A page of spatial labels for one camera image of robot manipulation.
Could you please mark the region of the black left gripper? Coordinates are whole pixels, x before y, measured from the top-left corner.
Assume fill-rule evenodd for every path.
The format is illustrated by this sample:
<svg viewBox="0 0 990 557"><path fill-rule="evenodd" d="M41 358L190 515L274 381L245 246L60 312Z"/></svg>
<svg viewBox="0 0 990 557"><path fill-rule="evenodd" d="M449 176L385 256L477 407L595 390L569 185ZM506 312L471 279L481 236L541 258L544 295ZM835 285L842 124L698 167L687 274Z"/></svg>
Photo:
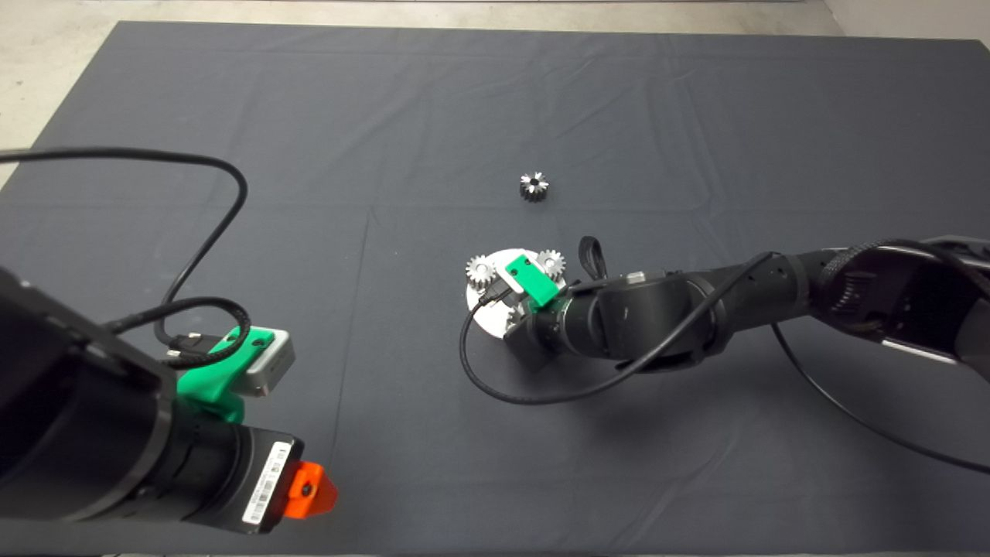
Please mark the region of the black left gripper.
<svg viewBox="0 0 990 557"><path fill-rule="evenodd" d="M267 535L283 518L328 514L339 491L324 466L301 461L285 432L197 421L169 441L159 467L159 517Z"/></svg>

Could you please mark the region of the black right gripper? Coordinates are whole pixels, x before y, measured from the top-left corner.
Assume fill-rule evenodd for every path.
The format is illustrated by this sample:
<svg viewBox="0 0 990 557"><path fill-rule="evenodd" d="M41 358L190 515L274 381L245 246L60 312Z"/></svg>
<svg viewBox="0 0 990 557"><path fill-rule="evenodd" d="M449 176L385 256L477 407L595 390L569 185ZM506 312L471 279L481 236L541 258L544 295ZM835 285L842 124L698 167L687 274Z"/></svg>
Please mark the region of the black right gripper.
<svg viewBox="0 0 990 557"><path fill-rule="evenodd" d="M527 371L540 371L561 355L578 357L566 327L574 299L555 299L535 307L524 299L510 307L504 343L510 355Z"/></svg>

